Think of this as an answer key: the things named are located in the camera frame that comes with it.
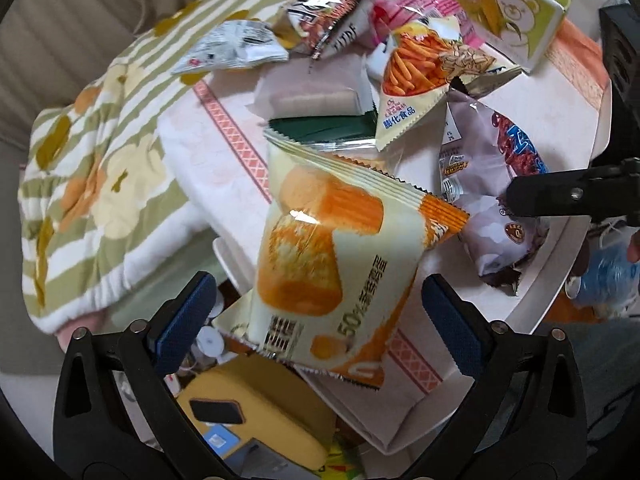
metal bolt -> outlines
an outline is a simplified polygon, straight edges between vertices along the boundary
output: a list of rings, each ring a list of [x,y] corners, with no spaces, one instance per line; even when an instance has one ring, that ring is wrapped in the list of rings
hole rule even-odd
[[[89,332],[84,326],[79,326],[78,328],[76,328],[72,334],[72,338],[73,339],[82,339],[84,336],[86,336],[86,333]]]
[[[502,335],[506,334],[509,331],[509,327],[503,321],[494,321],[493,323],[491,323],[491,330],[499,335]]]
[[[578,202],[584,196],[584,190],[580,187],[574,187],[571,190],[571,200]]]
[[[559,328],[553,329],[551,335],[556,341],[564,341],[566,339],[566,334]]]
[[[142,332],[146,328],[146,321],[144,319],[137,319],[129,325],[129,330],[134,334]]]

striped blanket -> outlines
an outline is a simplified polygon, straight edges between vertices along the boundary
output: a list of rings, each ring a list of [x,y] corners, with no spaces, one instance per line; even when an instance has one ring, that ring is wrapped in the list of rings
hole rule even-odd
[[[132,43],[73,104],[39,115],[18,200],[24,300],[41,330],[116,303],[208,227],[156,133],[158,116],[204,74],[171,69],[224,19],[268,20],[284,1],[197,0]]]

beige curtain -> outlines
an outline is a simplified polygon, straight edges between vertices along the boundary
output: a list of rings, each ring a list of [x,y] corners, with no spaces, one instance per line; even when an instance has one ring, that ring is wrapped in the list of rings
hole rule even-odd
[[[135,35],[192,0],[15,0],[0,23],[0,141],[24,152],[46,107],[67,105]]]

blue gripper pad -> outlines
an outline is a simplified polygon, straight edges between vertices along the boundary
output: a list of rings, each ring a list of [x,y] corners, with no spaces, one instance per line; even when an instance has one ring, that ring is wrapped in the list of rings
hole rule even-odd
[[[484,370],[493,339],[475,306],[460,297],[439,274],[422,284],[422,306],[431,318],[460,373],[477,379]]]
[[[147,340],[159,376],[178,370],[215,305],[217,293],[215,278],[208,272],[197,272],[178,297],[153,317]]]

silver snack package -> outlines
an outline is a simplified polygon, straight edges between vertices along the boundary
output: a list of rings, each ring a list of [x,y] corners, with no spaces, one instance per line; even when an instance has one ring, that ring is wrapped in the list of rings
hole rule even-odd
[[[451,89],[440,150],[445,200],[471,217],[460,233],[478,276],[516,294],[520,267],[546,239],[540,218],[516,218],[501,199],[516,176],[546,173],[527,134],[511,120]]]
[[[229,20],[200,38],[172,70],[173,74],[229,68],[252,68],[270,61],[287,61],[289,53],[269,25]]]

